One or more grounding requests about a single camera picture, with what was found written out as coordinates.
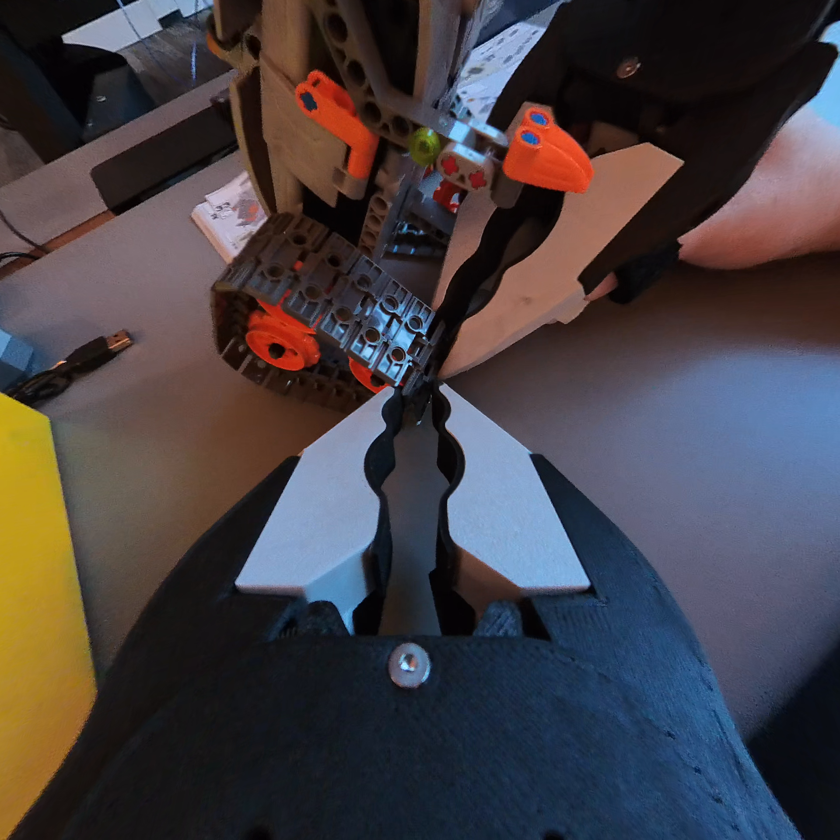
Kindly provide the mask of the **black office chair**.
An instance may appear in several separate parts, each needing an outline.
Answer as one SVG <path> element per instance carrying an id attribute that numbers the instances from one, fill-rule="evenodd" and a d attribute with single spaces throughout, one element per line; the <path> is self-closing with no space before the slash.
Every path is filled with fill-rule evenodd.
<path id="1" fill-rule="evenodd" d="M 106 1 L 1 2 L 1 113 L 45 163 L 154 109 L 117 52 L 63 41 L 117 11 Z"/>

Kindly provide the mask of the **person's right hand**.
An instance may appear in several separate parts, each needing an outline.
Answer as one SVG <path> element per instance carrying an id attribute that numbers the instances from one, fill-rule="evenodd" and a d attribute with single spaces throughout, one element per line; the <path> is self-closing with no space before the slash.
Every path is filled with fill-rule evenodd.
<path id="1" fill-rule="evenodd" d="M 686 250 L 688 261 L 711 268 L 744 268 L 790 256 L 802 248 L 802 232 L 784 222 L 795 205 L 787 194 L 789 151 L 778 136 L 765 151 L 738 193 L 708 220 L 675 243 L 631 259 L 605 277 L 584 300 L 609 296 L 629 277 L 630 286 L 645 287 Z"/>

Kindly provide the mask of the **grey orange tracked toy robot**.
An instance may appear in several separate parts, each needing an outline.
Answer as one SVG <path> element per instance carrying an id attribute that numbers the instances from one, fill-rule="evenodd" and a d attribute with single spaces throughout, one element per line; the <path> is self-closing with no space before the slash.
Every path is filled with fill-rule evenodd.
<path id="1" fill-rule="evenodd" d="M 454 110 L 502 2 L 214 2 L 210 50 L 264 227 L 213 285 L 221 357 L 282 395 L 347 411 L 385 386 L 423 393 L 443 327 L 433 308 L 457 214 L 498 172 L 523 184 L 521 247 L 563 192 L 496 129 Z"/>

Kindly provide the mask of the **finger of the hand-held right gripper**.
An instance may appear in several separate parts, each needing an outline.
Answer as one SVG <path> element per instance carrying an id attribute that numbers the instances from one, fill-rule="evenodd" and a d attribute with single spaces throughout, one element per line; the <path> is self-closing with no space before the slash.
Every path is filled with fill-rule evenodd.
<path id="1" fill-rule="evenodd" d="M 466 372 L 547 323 L 578 317 L 587 306 L 583 270 L 682 165 L 651 143 L 595 157 L 587 191 L 566 194 L 546 239 L 507 269 L 492 299 L 465 320 L 439 377 Z"/>
<path id="2" fill-rule="evenodd" d="M 493 187 L 469 193 L 458 211 L 433 304 L 443 327 L 432 362 L 439 380 L 468 370 L 486 351 L 489 328 L 482 319 L 521 249 L 523 189 L 499 171 Z"/>

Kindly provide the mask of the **person's right forearm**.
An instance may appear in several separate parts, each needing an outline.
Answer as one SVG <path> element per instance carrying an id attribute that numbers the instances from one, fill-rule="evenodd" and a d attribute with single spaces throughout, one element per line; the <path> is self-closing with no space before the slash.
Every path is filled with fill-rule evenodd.
<path id="1" fill-rule="evenodd" d="M 839 250 L 839 129 L 805 107 L 785 125 L 779 140 L 791 155 L 784 258 Z"/>

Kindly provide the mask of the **white instruction booklet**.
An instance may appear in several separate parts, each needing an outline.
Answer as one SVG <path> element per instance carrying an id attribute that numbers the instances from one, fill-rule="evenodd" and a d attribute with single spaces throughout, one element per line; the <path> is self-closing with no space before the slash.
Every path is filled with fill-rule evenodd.
<path id="1" fill-rule="evenodd" d="M 456 84 L 456 113 L 487 121 L 512 73 L 546 27 L 534 19 L 517 22 L 473 49 Z M 192 220 L 224 261 L 230 263 L 266 221 L 266 212 L 249 175 L 242 171 L 206 194 L 193 209 Z"/>

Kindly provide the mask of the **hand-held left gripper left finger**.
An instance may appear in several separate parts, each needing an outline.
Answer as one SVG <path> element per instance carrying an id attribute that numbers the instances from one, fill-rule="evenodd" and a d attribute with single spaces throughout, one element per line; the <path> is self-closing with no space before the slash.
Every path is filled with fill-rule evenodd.
<path id="1" fill-rule="evenodd" d="M 401 395 L 385 387 L 306 447 L 236 579 L 246 594 L 330 602 L 354 634 L 353 614 L 377 583 L 372 566 L 383 478 L 365 470 L 385 434 L 393 455 Z"/>

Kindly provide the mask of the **grey power adapter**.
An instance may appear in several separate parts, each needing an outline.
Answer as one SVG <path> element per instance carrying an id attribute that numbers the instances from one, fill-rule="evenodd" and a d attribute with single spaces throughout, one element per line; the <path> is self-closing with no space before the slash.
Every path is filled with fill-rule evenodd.
<path id="1" fill-rule="evenodd" d="M 32 375 L 35 352 L 25 341 L 1 329 L 1 392 Z"/>

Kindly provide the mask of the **yellow plastic box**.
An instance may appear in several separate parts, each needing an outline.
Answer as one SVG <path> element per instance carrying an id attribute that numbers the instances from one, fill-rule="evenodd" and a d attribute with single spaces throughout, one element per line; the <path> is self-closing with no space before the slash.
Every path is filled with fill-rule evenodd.
<path id="1" fill-rule="evenodd" d="M 48 418 L 1 397 L 1 838 L 58 770 L 97 693 Z"/>

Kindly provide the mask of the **grey desk with black inset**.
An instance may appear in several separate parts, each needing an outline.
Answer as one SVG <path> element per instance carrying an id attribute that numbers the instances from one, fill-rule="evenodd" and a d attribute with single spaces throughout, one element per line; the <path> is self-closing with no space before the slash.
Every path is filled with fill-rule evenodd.
<path id="1" fill-rule="evenodd" d="M 94 166 L 149 140 L 211 106 L 228 89 L 232 70 L 2 187 L 1 207 L 21 233 L 38 244 L 77 228 L 107 210 L 91 176 Z"/>

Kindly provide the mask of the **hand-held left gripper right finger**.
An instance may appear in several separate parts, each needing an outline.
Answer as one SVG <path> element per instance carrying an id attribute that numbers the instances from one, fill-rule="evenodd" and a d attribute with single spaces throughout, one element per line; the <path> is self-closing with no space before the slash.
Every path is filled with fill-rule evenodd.
<path id="1" fill-rule="evenodd" d="M 493 602 L 589 590 L 532 453 L 448 385 L 432 410 L 447 480 L 429 574 L 441 633 L 473 634 Z"/>

